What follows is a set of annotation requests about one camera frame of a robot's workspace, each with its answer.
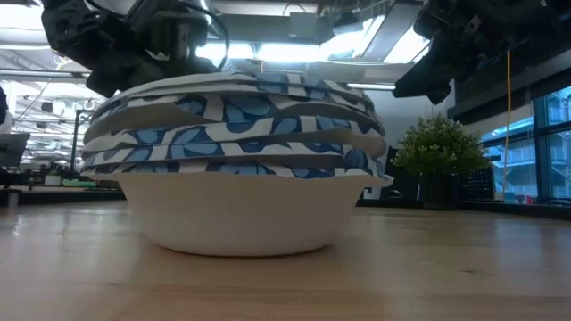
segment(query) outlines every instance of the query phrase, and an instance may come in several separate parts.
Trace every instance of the white wall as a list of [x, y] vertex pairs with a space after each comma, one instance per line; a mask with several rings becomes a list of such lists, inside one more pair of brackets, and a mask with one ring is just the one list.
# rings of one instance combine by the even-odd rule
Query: white wall
[[[365, 94], [373, 101], [375, 111], [381, 116], [387, 146], [395, 148], [399, 147], [398, 142], [404, 138], [407, 128], [418, 124], [418, 117], [431, 118], [438, 113], [444, 114], [454, 104], [453, 95], [447, 97], [444, 102], [433, 105], [424, 96], [394, 98], [390, 91], [379, 90], [368, 90]], [[386, 155], [381, 158], [381, 161], [386, 164]], [[373, 187], [372, 193], [365, 193], [365, 199], [378, 199], [380, 193], [380, 188]]]

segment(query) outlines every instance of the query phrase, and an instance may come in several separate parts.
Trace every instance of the green plant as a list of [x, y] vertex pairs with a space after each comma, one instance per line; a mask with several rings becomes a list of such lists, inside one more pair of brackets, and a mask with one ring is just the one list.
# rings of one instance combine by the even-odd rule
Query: green plant
[[402, 148], [392, 160], [411, 175], [469, 175], [489, 165], [480, 137], [462, 129], [459, 122], [438, 115], [418, 119], [407, 129]]

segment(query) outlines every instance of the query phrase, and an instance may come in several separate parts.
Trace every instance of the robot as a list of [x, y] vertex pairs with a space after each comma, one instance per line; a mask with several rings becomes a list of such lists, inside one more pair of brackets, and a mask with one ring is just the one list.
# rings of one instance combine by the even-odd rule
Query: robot
[[[127, 14], [97, 0], [42, 0], [51, 47], [93, 71], [87, 87], [111, 97], [117, 90], [164, 78], [212, 73], [220, 66], [196, 57], [209, 20], [229, 48], [228, 32], [215, 13], [192, 0], [137, 0]], [[557, 33], [571, 44], [567, 0], [429, 0], [415, 23], [430, 38], [428, 54], [395, 84], [395, 97], [426, 95], [440, 103], [449, 83], [470, 79], [508, 50]]]

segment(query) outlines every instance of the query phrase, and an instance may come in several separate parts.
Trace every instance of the black plant pot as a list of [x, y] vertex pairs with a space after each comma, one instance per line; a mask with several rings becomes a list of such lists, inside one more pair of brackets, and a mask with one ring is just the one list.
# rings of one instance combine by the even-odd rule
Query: black plant pot
[[425, 209], [455, 210], [458, 205], [458, 175], [423, 175], [420, 178], [420, 199]]

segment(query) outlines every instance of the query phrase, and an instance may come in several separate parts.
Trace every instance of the table surface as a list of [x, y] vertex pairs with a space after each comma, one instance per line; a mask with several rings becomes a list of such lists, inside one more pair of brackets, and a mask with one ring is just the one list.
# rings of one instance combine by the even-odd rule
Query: table surface
[[0, 217], [0, 320], [569, 320], [571, 225], [356, 209], [338, 242], [272, 259], [155, 246], [125, 202]]

